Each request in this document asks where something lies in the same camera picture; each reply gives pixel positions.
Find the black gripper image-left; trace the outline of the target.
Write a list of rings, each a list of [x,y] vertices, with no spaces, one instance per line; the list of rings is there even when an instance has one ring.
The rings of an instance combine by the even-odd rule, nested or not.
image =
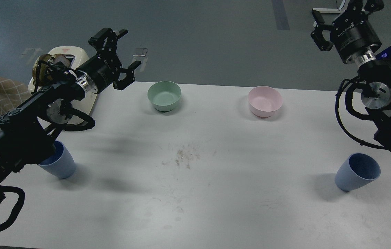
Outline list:
[[[116,53],[118,40],[126,34],[126,29],[103,28],[88,40],[88,44],[96,49],[96,55],[81,64],[76,73],[78,81],[84,86],[89,85],[92,93],[100,94],[111,84],[114,89],[122,91],[136,81],[134,71],[142,62],[134,61],[124,69]]]

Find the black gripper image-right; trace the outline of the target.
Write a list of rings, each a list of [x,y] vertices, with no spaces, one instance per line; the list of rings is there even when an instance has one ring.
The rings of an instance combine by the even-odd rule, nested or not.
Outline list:
[[[328,52],[335,46],[344,64],[352,63],[352,56],[370,48],[378,51],[382,43],[368,21],[371,13],[384,8],[383,0],[346,0],[341,14],[331,24],[326,24],[322,14],[311,10],[315,20],[314,30],[310,36],[322,52]],[[326,40],[323,31],[330,31],[330,41]]]

